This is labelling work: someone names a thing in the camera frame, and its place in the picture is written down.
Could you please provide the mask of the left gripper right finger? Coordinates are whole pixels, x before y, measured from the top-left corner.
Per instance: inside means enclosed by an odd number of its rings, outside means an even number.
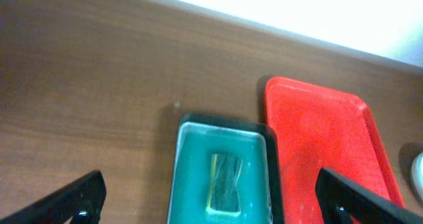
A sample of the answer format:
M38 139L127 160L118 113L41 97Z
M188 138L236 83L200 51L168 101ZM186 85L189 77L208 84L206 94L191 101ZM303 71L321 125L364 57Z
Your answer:
M421 223L422 217L330 170L321 168L315 192L325 223Z

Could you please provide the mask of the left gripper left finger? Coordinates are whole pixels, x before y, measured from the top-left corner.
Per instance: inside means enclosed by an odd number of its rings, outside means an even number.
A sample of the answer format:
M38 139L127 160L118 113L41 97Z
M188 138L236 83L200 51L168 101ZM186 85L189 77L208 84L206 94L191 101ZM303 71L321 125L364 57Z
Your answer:
M93 170L3 218L2 223L99 223L106 199L101 171Z

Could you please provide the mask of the white plate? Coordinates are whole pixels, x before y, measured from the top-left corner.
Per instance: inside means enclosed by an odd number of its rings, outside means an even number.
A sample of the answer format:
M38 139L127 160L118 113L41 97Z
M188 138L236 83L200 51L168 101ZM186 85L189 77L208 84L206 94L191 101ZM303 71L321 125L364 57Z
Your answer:
M412 162L410 169L410 179L420 201L423 199L423 172L422 172L422 158L420 153Z

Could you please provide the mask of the green yellow sponge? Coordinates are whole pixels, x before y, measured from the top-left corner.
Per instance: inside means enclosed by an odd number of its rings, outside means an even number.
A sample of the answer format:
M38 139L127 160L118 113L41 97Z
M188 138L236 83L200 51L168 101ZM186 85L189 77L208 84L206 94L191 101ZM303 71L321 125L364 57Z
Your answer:
M234 154L216 153L211 156L207 213L229 217L241 214L238 182L242 168L243 160Z

